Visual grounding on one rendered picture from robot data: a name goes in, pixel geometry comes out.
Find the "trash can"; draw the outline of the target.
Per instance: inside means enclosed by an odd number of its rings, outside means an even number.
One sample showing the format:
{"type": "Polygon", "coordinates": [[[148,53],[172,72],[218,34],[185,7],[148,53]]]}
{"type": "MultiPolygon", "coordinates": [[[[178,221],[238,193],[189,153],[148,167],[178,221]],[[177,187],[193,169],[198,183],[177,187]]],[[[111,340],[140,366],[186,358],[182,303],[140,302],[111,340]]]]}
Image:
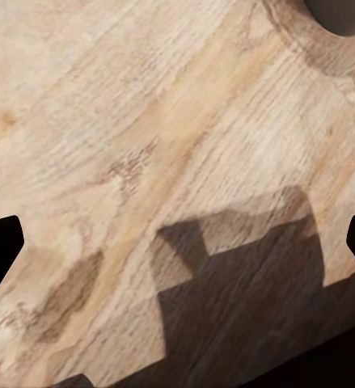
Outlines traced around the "trash can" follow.
{"type": "Polygon", "coordinates": [[[355,36],[355,0],[305,0],[314,17],[329,32],[355,36]]]}

